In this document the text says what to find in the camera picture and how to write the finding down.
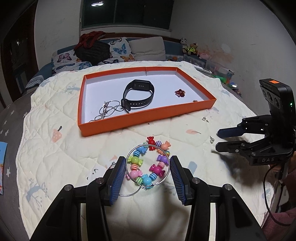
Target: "white star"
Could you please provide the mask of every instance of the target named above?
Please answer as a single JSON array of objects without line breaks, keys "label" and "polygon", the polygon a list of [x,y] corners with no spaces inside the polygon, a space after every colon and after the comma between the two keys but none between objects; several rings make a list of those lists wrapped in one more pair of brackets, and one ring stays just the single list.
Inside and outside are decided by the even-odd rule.
[{"label": "white star", "polygon": [[8,169],[6,170],[6,176],[9,177],[9,174],[10,174],[10,168],[8,168]]}]

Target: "pink striped bead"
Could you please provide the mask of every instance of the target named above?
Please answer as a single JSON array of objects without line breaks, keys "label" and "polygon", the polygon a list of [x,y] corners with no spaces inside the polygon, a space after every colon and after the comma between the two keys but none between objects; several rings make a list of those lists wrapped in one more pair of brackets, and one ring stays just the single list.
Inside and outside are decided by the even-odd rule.
[{"label": "pink striped bead", "polygon": [[165,164],[164,164],[162,161],[160,161],[160,162],[158,163],[158,166],[159,166],[161,169],[164,169]]},{"label": "pink striped bead", "polygon": [[138,169],[138,165],[137,164],[132,164],[131,165],[131,170],[132,171],[135,171],[135,170],[137,170]]}]

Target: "orange butterfly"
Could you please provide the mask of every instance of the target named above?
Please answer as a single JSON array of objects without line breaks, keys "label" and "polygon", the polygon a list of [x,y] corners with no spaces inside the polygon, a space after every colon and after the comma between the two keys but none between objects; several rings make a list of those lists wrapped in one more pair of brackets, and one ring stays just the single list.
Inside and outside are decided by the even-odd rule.
[{"label": "orange butterfly", "polygon": [[122,59],[124,59],[124,62],[132,62],[135,61],[135,58],[130,54],[129,57],[120,56]]}]

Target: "screw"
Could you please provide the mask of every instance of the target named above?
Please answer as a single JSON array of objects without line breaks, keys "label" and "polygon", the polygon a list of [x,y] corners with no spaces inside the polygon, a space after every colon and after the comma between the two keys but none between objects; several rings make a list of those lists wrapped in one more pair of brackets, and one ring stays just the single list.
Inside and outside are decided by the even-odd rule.
[{"label": "screw", "polygon": [[225,184],[225,189],[230,191],[232,189],[232,186],[230,184]]},{"label": "screw", "polygon": [[191,181],[192,181],[193,183],[195,183],[195,184],[200,183],[200,179],[197,178],[197,177],[192,178]]},{"label": "screw", "polygon": [[66,185],[65,187],[64,187],[64,190],[65,191],[70,191],[72,189],[72,186],[71,185]]},{"label": "screw", "polygon": [[102,184],[104,182],[105,182],[105,179],[102,178],[102,177],[99,177],[99,178],[96,179],[96,183],[98,183],[98,184]]}]

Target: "quilted blanket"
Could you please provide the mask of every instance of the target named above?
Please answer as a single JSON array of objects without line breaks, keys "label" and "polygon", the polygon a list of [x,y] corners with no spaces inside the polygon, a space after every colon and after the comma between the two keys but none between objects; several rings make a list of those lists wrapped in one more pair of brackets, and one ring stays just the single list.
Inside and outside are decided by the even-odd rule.
[{"label": "quilted blanket", "polygon": [[[177,66],[203,85],[217,101],[209,110],[82,137],[77,126],[77,107],[83,76],[135,66]],[[24,119],[16,157],[20,212],[28,236],[32,236],[64,185],[87,185],[148,136],[162,142],[168,140],[171,154],[177,155],[194,176],[211,185],[232,184],[261,225],[267,212],[262,186],[267,167],[251,167],[236,154],[215,151],[215,144],[224,141],[216,135],[220,128],[236,126],[242,118],[254,115],[221,86],[219,79],[203,75],[187,62],[125,62],[58,73],[45,80],[32,95],[31,111]],[[252,142],[263,136],[245,134],[241,138]],[[147,152],[141,168],[144,173],[149,172],[156,157],[155,151]],[[272,184],[273,181],[266,182],[269,204],[274,195]],[[122,193],[133,190],[135,185],[124,180]],[[210,240],[215,240],[214,206],[211,211]],[[113,207],[106,208],[106,213],[114,240],[184,240],[190,207],[182,206],[178,200],[169,175],[165,182],[150,190],[141,190],[132,197],[119,197]]]}]

